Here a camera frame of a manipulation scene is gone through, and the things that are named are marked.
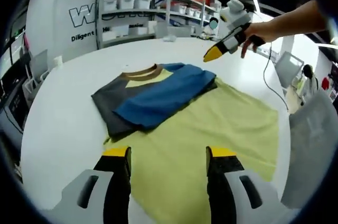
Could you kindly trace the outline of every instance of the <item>t-shirt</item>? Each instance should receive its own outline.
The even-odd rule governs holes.
[[[180,80],[185,79],[183,76],[187,75],[190,76],[189,79],[194,80],[187,81],[185,83],[185,87],[188,87],[187,89],[189,89],[189,86],[191,84],[194,84],[193,87],[195,88],[196,86],[200,87],[202,91],[197,94],[201,94],[203,93],[204,90],[215,87],[215,85],[212,84],[215,77],[213,73],[203,71],[202,69],[194,67],[192,65],[173,63],[160,65],[155,64],[151,68],[139,72],[122,73],[112,82],[108,83],[107,85],[99,89],[97,92],[95,92],[92,95],[92,98],[103,120],[107,124],[109,136],[113,137],[115,140],[119,140],[138,129],[144,129],[141,123],[132,123],[135,122],[135,120],[129,121],[128,119],[125,119],[123,116],[121,116],[121,114],[122,115],[127,114],[123,112],[123,110],[128,110],[130,105],[128,104],[124,105],[123,109],[121,109],[122,111],[117,113],[115,111],[119,108],[119,106],[123,105],[126,101],[129,101],[130,99],[132,101],[129,102],[129,104],[135,103],[133,101],[134,97],[137,97],[141,93],[143,94],[147,93],[159,83],[163,83],[160,85],[159,88],[160,90],[162,90],[161,91],[162,96],[154,94],[150,95],[146,94],[143,95],[143,97],[146,97],[146,99],[144,98],[141,99],[141,102],[138,102],[138,104],[142,105],[142,103],[144,104],[151,103],[147,102],[149,97],[152,97],[152,100],[159,101],[162,100],[163,98],[166,98],[167,96],[171,96],[172,97],[171,101],[177,104],[180,102],[180,100],[182,100],[182,97],[178,95],[180,91],[180,89],[178,88],[178,83],[176,83],[176,85],[172,85],[172,83],[174,81],[179,82]],[[185,97],[184,101],[186,100],[189,101],[190,99],[195,97],[195,93],[191,92],[188,96],[184,97]],[[176,111],[175,109],[178,110],[180,108],[182,107],[176,105],[172,107],[171,111],[172,113],[174,113]]]
[[[187,64],[167,79],[131,97],[114,110],[144,129],[153,129],[212,85],[215,74]]]
[[[246,170],[271,181],[278,150],[278,112],[215,80],[217,88],[145,133],[106,149],[132,148],[132,196],[155,223],[209,224],[206,146],[237,154]]]

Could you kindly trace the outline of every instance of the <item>white table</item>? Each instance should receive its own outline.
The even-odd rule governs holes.
[[[241,59],[238,50],[204,63],[203,55],[212,44],[193,38],[178,38],[174,43],[139,41],[91,52],[54,68],[34,100],[22,139],[23,182],[33,203],[40,209],[53,208],[61,200],[62,189],[100,158],[107,129],[91,95],[135,65],[140,69],[172,62],[215,72],[225,83],[279,112],[278,160],[272,184],[281,198],[289,167],[290,128],[282,100],[264,84],[267,59],[252,51]],[[266,80],[284,97],[272,62]]]

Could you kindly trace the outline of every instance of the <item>human arm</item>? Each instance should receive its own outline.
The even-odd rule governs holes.
[[[247,40],[243,44],[241,57],[245,57],[252,35],[272,42],[287,35],[307,34],[326,29],[326,22],[320,13],[317,1],[309,1],[297,9],[280,15],[269,22],[252,23],[246,30]]]

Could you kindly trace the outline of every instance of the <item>blue sleeve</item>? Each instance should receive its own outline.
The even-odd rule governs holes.
[[[155,128],[201,93],[214,79],[214,73],[188,64],[145,92],[126,100],[114,112],[145,129]]]

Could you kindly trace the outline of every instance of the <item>shelving unit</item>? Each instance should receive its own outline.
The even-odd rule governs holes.
[[[147,39],[153,39],[153,38],[155,38],[155,34],[123,36],[121,38],[115,38],[115,39],[111,39],[108,41],[103,41],[102,49],[113,46],[113,45],[118,45],[121,43],[129,43],[129,42],[141,41],[141,40],[147,40]]]
[[[127,10],[113,10],[113,11],[105,11],[104,13],[101,14],[101,17],[111,17],[113,15],[117,15],[117,14],[125,14],[125,13],[153,13],[153,14],[166,14],[166,10],[158,10],[158,9],[127,9]],[[193,19],[193,20],[197,20],[200,21],[200,18],[194,17],[194,16],[190,16],[190,15],[186,15],[186,14],[180,14],[179,12],[174,12],[174,11],[170,11],[169,12],[170,15],[174,15],[174,16],[180,16],[183,18],[189,18],[189,19]]]
[[[104,0],[95,0],[95,28],[96,28],[96,37],[97,37],[97,48],[103,49],[112,45],[121,44],[125,42],[131,42],[131,41],[138,41],[138,40],[145,40],[145,39],[151,39],[154,38],[154,34],[146,34],[146,35],[140,35],[140,36],[124,36],[121,38],[116,38],[110,41],[103,41],[102,40],[102,34],[103,34],[103,24],[102,20],[105,20],[105,18],[113,17],[115,15],[119,14],[129,14],[129,13],[147,13],[149,14],[149,20],[153,20],[156,14],[165,14],[166,15],[166,23],[169,25],[170,22],[170,16],[179,16],[182,18],[185,18],[187,20],[197,20],[200,21],[200,27],[203,27],[203,23],[209,21],[202,20],[204,19],[204,12],[207,11],[209,13],[216,12],[215,9],[207,6],[205,4],[205,1],[203,3],[197,2],[195,0],[175,0],[181,3],[186,4],[187,6],[194,6],[201,10],[201,18],[197,18],[194,16],[189,16],[186,14],[180,14],[179,12],[173,12],[171,11],[171,1],[172,0],[166,0],[166,9],[129,9],[129,10],[114,10],[105,12],[104,11]],[[155,0],[152,0],[151,2],[151,8],[155,7]]]

